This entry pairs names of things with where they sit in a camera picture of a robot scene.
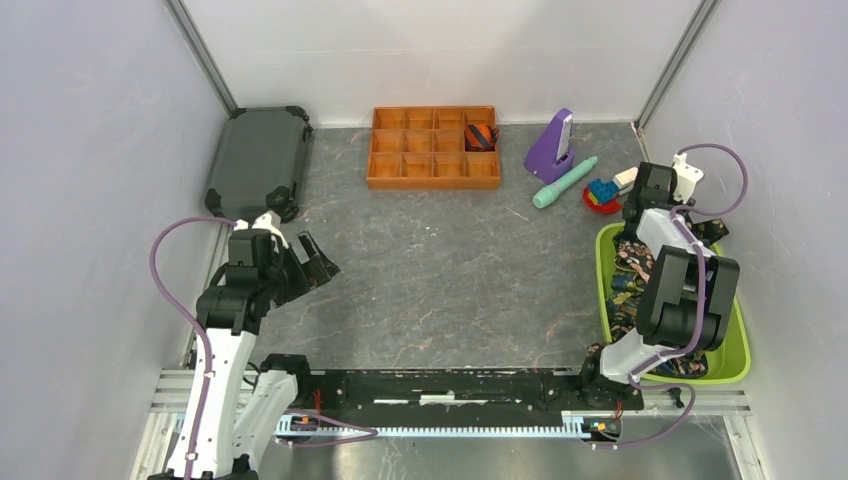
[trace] gray suitcase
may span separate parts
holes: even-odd
[[[237,110],[218,140],[204,205],[230,220],[252,223],[268,210],[283,222],[293,220],[311,136],[300,107]]]

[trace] green basket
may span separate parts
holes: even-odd
[[[609,297],[612,274],[615,271],[615,246],[612,237],[624,228],[623,223],[607,225],[599,233],[595,241],[595,264],[598,269],[598,302],[601,309],[601,325],[604,329],[604,340],[612,342],[607,317],[606,299]],[[721,255],[721,248],[713,245],[713,251]],[[745,335],[745,323],[742,321],[742,311],[739,310],[738,299],[733,299],[733,311],[730,313],[730,324],[721,346],[707,352],[707,362],[710,371],[700,378],[671,378],[653,374],[645,374],[642,378],[655,382],[689,383],[691,385],[721,385],[742,380],[751,368],[751,352],[748,349],[748,337]]]

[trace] orange wooden box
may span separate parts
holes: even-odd
[[[494,107],[374,109],[365,182],[372,190],[495,189],[494,152],[466,152],[465,126],[495,125]]]

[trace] purple object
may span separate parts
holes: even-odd
[[[524,168],[547,184],[568,173],[574,163],[574,149],[569,145],[571,119],[571,110],[557,112],[524,159]]]

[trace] mint green rolling pin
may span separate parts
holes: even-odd
[[[554,203],[554,200],[565,191],[566,188],[574,185],[574,182],[583,178],[589,173],[595,165],[598,164],[598,157],[589,157],[583,160],[576,167],[572,168],[565,175],[559,177],[554,183],[543,187],[536,195],[533,195],[533,205],[536,208],[545,208]]]

